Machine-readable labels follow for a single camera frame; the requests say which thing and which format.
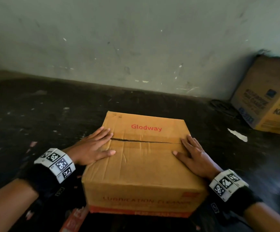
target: black wristband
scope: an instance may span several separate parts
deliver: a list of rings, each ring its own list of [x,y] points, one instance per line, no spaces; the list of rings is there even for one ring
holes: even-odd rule
[[[41,199],[51,197],[60,186],[56,176],[42,164],[34,164],[19,178],[26,180],[38,192]]]
[[[223,205],[230,211],[243,216],[244,211],[251,205],[263,202],[261,198],[254,194],[254,192],[247,186],[241,187],[236,190],[233,195],[228,199],[227,202],[224,202],[217,194],[211,190],[211,195],[215,198],[218,204]]]

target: dark floor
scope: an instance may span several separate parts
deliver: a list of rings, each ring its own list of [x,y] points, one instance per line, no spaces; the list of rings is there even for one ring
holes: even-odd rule
[[[280,135],[255,131],[240,117],[216,111],[204,99],[23,76],[0,80],[0,187],[48,148],[65,148],[95,131],[108,110],[185,120],[192,136],[216,163],[236,171],[280,213]],[[248,142],[227,128],[247,136]],[[31,148],[32,141],[38,143]],[[84,200],[80,180],[66,184],[65,199],[57,197],[46,205],[34,205],[37,209],[32,219],[22,218],[13,230],[39,231],[50,220],[52,231],[58,231],[66,210]],[[68,203],[61,206],[66,199]],[[89,214],[80,231],[86,231],[86,227],[107,231],[194,231],[196,225],[201,231],[249,231],[242,223],[220,226],[208,205],[204,203],[191,219]]]

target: cardboard box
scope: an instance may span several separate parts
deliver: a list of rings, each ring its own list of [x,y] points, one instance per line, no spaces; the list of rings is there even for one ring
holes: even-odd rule
[[[253,129],[280,134],[280,57],[257,56],[231,103]]]
[[[82,183],[92,213],[189,217],[207,196],[207,183],[172,150],[187,154],[184,120],[108,112],[116,154],[87,166]]]

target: gray wall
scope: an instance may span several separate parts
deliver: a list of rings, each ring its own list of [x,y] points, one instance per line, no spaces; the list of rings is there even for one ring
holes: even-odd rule
[[[228,99],[280,0],[0,0],[0,69]]]

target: hand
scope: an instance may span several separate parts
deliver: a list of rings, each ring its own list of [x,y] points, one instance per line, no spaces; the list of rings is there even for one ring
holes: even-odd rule
[[[99,151],[98,149],[107,143],[113,133],[110,129],[100,127],[93,134],[81,139],[76,144],[63,150],[75,164],[88,165],[102,158],[113,156],[115,150]]]
[[[191,158],[177,151],[173,151],[173,154],[194,174],[212,181],[223,170],[205,153],[195,138],[187,135],[187,140],[181,139],[183,145],[190,153]]]

